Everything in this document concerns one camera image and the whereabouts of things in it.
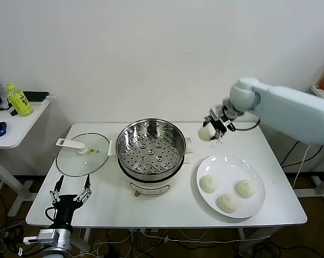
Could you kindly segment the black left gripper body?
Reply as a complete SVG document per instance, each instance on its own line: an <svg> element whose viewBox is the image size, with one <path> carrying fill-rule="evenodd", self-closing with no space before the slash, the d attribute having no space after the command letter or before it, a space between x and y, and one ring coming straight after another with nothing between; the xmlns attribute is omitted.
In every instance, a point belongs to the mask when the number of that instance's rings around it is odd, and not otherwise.
<svg viewBox="0 0 324 258"><path fill-rule="evenodd" d="M76 199L77 195L61 195L60 201L53 204L56 208L56 215L53 221L53 228L73 229L71 222L74 212L83 206L81 201Z"/></svg>

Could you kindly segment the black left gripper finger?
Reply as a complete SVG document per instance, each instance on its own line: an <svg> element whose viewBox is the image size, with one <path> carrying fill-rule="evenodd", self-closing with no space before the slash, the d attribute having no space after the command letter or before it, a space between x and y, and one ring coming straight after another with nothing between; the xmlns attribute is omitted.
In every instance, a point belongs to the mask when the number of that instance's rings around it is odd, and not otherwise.
<svg viewBox="0 0 324 258"><path fill-rule="evenodd" d="M60 190L62 187L63 179L64 179L64 176L62 175L59 178L59 180L56 182L54 189L49 191L51 199L52 199L52 204L55 204L61 200Z"/></svg>
<svg viewBox="0 0 324 258"><path fill-rule="evenodd" d="M91 187L90 175L88 174L87 179L85 181L84 189L73 199L73 201L86 202L92 194L90 187Z"/></svg>

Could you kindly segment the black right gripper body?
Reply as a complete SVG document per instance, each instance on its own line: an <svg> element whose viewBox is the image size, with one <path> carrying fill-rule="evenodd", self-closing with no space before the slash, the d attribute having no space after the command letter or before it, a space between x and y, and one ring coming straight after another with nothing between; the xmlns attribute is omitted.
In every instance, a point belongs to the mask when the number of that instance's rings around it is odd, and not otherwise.
<svg viewBox="0 0 324 258"><path fill-rule="evenodd" d="M213 128L221 134L225 134L227 132L227 128L224 123L228 120L227 116L222 114L220 117L217 117L215 120L215 116L210 115L210 123L212 124Z"/></svg>

